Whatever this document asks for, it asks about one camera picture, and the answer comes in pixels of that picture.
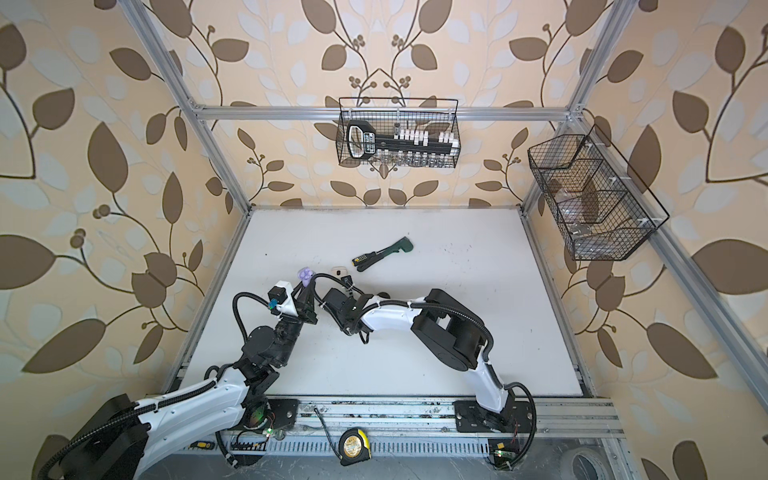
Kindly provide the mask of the beige earbud charging case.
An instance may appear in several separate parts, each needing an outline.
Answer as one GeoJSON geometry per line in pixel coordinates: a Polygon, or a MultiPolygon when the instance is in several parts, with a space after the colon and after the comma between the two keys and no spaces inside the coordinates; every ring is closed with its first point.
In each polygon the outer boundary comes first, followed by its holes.
{"type": "Polygon", "coordinates": [[[345,267],[337,266],[331,269],[331,274],[335,277],[342,278],[348,276],[349,272],[345,267]]]}

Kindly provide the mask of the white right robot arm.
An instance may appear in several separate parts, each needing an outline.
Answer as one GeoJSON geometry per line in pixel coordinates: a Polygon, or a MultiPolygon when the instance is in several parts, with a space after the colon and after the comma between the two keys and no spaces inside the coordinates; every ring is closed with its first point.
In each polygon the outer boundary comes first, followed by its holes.
{"type": "Polygon", "coordinates": [[[480,317],[440,289],[415,300],[395,300],[332,288],[319,304],[340,330],[368,340],[380,330],[408,331],[447,367],[461,372],[472,400],[454,402],[460,433],[533,434],[537,410],[533,395],[520,382],[504,384],[490,353],[494,338],[480,317]]]}

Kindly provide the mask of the purple earbud case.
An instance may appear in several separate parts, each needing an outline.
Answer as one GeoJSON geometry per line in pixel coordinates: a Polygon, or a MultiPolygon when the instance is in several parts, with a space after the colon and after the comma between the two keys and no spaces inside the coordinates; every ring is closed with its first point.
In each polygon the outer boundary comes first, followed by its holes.
{"type": "Polygon", "coordinates": [[[311,268],[308,268],[308,267],[305,267],[305,268],[301,269],[298,272],[298,278],[302,282],[302,285],[304,287],[308,287],[309,286],[309,284],[310,284],[312,278],[314,277],[314,275],[315,275],[315,272],[311,268]]]}

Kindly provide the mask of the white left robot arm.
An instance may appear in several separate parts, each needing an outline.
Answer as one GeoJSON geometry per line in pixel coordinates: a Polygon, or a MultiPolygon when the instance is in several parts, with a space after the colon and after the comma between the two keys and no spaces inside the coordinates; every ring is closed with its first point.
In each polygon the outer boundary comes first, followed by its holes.
{"type": "Polygon", "coordinates": [[[52,454],[36,479],[135,479],[197,440],[230,429],[267,435],[296,422],[295,400],[271,402],[267,390],[287,365],[302,327],[317,321],[311,281],[281,282],[259,298],[278,318],[244,335],[240,358],[205,379],[141,401],[126,395],[106,402],[74,439],[52,454]]]}

